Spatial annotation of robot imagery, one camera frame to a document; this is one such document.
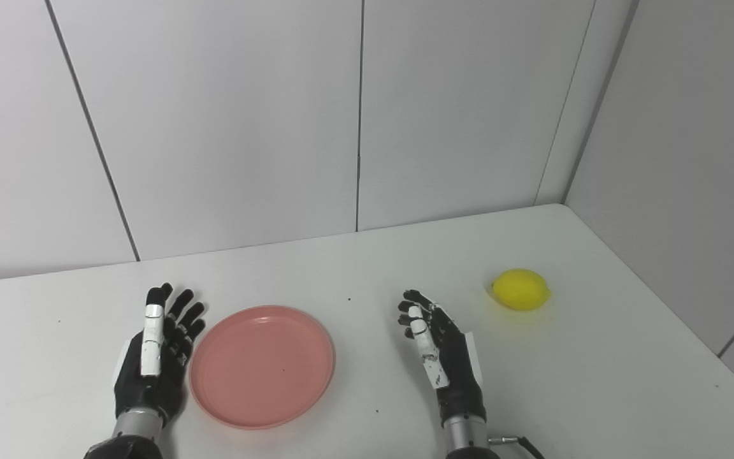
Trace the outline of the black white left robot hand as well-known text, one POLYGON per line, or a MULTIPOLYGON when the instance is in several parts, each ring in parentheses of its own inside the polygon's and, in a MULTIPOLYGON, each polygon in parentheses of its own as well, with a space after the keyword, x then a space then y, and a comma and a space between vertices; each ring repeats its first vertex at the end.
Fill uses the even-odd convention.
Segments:
POLYGON ((185 375, 206 306, 191 289, 173 298, 171 284, 148 291, 145 326, 130 340, 114 384, 115 414, 150 409, 167 425, 185 401, 185 375))

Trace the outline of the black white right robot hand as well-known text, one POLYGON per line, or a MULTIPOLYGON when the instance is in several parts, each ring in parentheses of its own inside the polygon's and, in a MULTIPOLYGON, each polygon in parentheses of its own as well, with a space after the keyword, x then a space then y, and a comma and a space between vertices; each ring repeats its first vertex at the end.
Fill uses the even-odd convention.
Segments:
POLYGON ((477 350, 447 312, 420 291, 403 293, 397 322, 415 342, 426 377, 436 392, 441 423, 453 416, 487 421, 477 350))

